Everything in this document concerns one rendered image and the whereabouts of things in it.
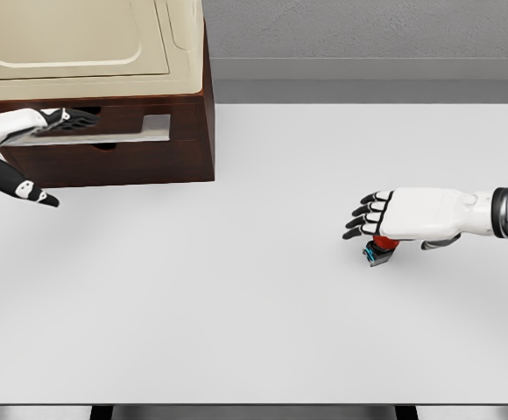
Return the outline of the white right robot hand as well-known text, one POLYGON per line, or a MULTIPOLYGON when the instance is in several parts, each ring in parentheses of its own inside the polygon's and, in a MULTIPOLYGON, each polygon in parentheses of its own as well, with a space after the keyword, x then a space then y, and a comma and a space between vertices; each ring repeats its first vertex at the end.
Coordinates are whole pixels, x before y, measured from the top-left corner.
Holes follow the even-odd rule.
POLYGON ((344 240, 383 236, 394 241, 451 242, 462 233, 491 235, 489 194, 433 187, 400 187, 360 200, 344 240))

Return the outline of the dark brown wooden cabinet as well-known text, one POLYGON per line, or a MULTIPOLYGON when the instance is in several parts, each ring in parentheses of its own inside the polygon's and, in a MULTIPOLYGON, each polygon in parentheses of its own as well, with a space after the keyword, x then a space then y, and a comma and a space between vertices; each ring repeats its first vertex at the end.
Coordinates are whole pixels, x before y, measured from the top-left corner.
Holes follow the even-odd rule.
MULTIPOLYGON (((137 133, 148 114, 171 117, 170 141, 197 141, 209 150, 215 171, 215 101, 211 78, 208 44, 201 47, 203 59, 202 87, 193 94, 156 94, 87 98, 30 99, 0 101, 0 112, 22 108, 75 108, 98 114, 99 123, 82 134, 137 133)), ((115 143, 94 145, 110 149, 115 143)))

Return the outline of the beige cabinet top unit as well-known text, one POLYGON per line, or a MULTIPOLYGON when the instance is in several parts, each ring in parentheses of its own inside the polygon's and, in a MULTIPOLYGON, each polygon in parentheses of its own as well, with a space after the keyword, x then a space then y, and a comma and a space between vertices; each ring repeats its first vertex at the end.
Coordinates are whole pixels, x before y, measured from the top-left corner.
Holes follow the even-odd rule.
POLYGON ((0 101, 201 90, 201 0, 0 0, 0 101))

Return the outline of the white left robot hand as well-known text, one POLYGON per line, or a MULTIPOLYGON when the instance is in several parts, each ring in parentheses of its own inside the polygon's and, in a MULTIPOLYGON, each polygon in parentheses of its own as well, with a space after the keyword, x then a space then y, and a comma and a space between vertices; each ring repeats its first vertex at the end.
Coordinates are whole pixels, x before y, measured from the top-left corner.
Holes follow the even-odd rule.
MULTIPOLYGON (((0 113, 0 147, 20 138, 54 130, 78 130, 96 125, 94 115, 73 108, 22 108, 0 113)), ((59 200, 43 191, 21 171, 0 159, 0 192, 20 200, 58 207, 59 200)))

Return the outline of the brown drawer with grey handle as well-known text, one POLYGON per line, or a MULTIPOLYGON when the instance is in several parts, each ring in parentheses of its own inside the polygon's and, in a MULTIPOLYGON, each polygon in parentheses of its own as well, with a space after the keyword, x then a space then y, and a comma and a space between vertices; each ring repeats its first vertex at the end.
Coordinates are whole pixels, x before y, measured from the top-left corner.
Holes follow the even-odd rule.
POLYGON ((3 144, 3 147, 168 142, 174 140, 174 137, 169 134, 170 128, 171 117, 168 114, 148 113, 143 117, 142 128, 137 133, 60 134, 58 136, 51 136, 48 132, 34 133, 29 136, 8 140, 3 144))

